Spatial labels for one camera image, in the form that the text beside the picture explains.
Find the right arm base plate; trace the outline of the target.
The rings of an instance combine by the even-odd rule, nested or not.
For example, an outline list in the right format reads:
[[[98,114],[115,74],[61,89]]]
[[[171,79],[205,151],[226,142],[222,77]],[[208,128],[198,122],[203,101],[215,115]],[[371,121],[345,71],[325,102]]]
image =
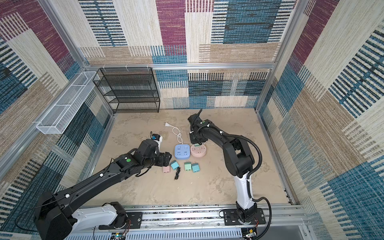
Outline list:
[[[240,209],[223,209],[219,211],[219,216],[224,219],[225,226],[265,225],[267,223],[261,208],[245,212]]]

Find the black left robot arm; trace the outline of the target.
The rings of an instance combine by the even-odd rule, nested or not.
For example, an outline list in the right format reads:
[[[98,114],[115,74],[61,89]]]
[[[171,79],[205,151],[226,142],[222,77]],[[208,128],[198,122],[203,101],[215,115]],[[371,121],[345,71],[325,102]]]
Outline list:
[[[63,240],[75,231],[98,226],[127,227],[129,219],[118,202],[89,209],[81,207],[109,187],[132,176],[141,176],[143,169],[168,166],[171,159],[169,152],[160,152],[157,141],[146,139],[138,148],[113,159],[107,167],[84,181],[57,193],[42,193],[34,212],[34,223],[41,239]]]

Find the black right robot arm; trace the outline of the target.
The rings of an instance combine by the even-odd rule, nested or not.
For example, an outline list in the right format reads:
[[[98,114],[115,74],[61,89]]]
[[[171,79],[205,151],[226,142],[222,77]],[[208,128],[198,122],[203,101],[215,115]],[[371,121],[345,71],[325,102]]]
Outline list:
[[[200,113],[189,116],[188,122],[192,144],[209,140],[223,150],[225,166],[235,180],[239,221],[243,224],[251,222],[257,212],[257,203],[253,201],[251,190],[251,175],[260,168],[263,159],[259,147],[244,136],[228,134],[212,121],[202,120]]]

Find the teal charger adapter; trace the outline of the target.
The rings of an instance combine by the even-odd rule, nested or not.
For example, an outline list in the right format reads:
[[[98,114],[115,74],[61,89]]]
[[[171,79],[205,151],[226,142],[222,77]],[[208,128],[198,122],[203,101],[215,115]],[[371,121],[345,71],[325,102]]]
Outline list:
[[[198,163],[194,163],[194,164],[192,164],[192,171],[193,171],[194,173],[197,173],[197,172],[200,171],[200,166],[199,166]]]

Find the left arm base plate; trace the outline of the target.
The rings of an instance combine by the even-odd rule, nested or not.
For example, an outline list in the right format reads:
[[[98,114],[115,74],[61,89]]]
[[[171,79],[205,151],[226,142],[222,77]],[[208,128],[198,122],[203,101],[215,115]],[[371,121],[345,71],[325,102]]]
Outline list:
[[[142,212],[128,212],[118,214],[117,218],[110,225],[100,225],[99,230],[127,230],[139,229],[142,223]]]

